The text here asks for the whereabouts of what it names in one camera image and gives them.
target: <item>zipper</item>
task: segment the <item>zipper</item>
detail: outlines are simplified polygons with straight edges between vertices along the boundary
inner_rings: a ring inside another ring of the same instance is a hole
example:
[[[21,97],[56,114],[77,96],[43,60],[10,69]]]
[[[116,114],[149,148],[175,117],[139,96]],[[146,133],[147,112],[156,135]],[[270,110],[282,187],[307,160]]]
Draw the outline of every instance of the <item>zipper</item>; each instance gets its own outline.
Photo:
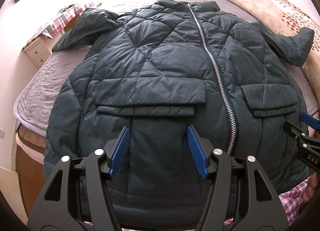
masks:
[[[216,76],[217,76],[217,79],[218,79],[218,85],[219,85],[220,93],[221,93],[224,105],[225,105],[225,107],[227,109],[227,114],[228,114],[228,117],[229,117],[229,120],[230,120],[230,124],[231,124],[231,136],[230,136],[230,141],[229,141],[228,150],[227,150],[227,153],[230,155],[231,151],[232,151],[232,148],[234,146],[234,143],[236,141],[236,135],[237,135],[236,118],[235,118],[234,112],[233,112],[233,110],[231,108],[230,102],[229,102],[229,100],[227,98],[226,90],[225,90],[224,85],[223,85],[222,76],[221,76],[221,73],[220,73],[220,70],[219,70],[219,67],[218,67],[218,63],[217,63],[216,59],[214,58],[213,54],[211,53],[211,51],[209,51],[209,49],[207,47],[207,43],[206,43],[206,40],[205,40],[205,37],[204,37],[204,32],[202,30],[202,27],[201,27],[200,23],[198,22],[196,14],[193,12],[192,7],[189,4],[188,4],[188,7],[189,7],[190,12],[191,12],[191,14],[192,14],[194,20],[196,21],[197,26],[198,26],[198,29],[199,29],[199,32],[200,32],[200,35],[201,35],[201,40],[202,40],[203,47],[204,47],[205,51],[207,52],[208,56],[211,59],[211,62],[212,62],[213,68],[214,68],[214,72],[216,73]]]

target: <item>blue rubber pad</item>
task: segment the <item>blue rubber pad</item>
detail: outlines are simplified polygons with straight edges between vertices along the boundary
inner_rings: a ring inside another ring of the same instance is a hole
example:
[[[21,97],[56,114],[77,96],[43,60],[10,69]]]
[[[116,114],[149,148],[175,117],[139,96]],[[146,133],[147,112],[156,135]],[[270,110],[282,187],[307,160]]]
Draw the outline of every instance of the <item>blue rubber pad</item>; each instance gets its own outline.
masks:
[[[320,129],[320,123],[317,119],[313,118],[311,115],[308,115],[305,112],[302,112],[300,115],[301,121],[310,126],[312,129]]]
[[[111,179],[113,179],[119,172],[120,168],[125,156],[125,153],[127,152],[127,149],[129,147],[130,143],[130,130],[127,128],[120,141],[118,146],[116,147],[116,150],[111,158],[111,165],[110,165],[110,172],[109,176]]]
[[[187,140],[188,144],[193,156],[193,160],[195,161],[197,170],[199,174],[202,175],[204,179],[206,179],[209,175],[207,170],[207,163],[202,148],[196,138],[195,133],[193,132],[191,126],[187,128]]]

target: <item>pink plaid fabric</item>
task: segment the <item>pink plaid fabric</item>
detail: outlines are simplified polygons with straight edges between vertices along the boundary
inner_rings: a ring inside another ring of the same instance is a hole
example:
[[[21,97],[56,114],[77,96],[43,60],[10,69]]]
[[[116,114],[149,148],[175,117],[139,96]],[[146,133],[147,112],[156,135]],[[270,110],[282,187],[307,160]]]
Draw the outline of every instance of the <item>pink plaid fabric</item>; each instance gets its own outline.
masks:
[[[285,213],[287,214],[289,225],[291,225],[298,217],[299,209],[303,204],[302,194],[307,186],[308,179],[309,178],[305,179],[299,185],[295,186],[293,189],[279,195],[279,199],[282,203]],[[228,219],[224,222],[224,225],[231,224],[232,222],[233,222],[233,219]],[[85,223],[93,226],[93,224],[90,222],[85,221]],[[124,229],[124,228],[122,230],[137,231],[132,229]]]
[[[68,10],[59,13],[57,16],[52,18],[44,26],[41,26],[38,31],[28,40],[27,44],[22,48],[25,50],[36,38],[39,36],[44,36],[48,39],[52,39],[58,34],[66,25],[78,14],[82,13],[86,8],[93,6],[94,3],[77,3],[74,6],[70,7]]]

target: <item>silver screw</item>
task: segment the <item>silver screw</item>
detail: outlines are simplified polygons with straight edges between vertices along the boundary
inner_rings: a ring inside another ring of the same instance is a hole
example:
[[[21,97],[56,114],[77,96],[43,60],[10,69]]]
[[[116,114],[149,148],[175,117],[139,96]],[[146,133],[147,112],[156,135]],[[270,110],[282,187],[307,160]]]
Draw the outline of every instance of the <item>silver screw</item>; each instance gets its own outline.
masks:
[[[220,150],[220,149],[214,149],[214,150],[213,150],[213,153],[214,153],[214,154],[217,154],[217,155],[221,155],[221,154],[222,154],[222,150]]]
[[[104,153],[104,151],[102,149],[97,149],[94,151],[95,155],[102,155]]]
[[[69,157],[68,155],[66,155],[66,156],[63,156],[63,157],[61,158],[61,160],[62,160],[63,162],[67,162],[67,161],[70,160],[70,157]]]
[[[250,156],[248,156],[248,161],[249,162],[255,162],[256,158],[250,155]]]

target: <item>electrical outlet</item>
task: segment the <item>electrical outlet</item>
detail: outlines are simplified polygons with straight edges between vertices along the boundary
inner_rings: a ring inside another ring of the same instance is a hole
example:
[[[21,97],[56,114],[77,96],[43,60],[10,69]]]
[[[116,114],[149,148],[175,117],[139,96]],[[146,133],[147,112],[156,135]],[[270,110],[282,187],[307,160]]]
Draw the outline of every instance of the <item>electrical outlet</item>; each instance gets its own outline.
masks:
[[[0,128],[0,137],[3,139],[4,137],[4,131]]]

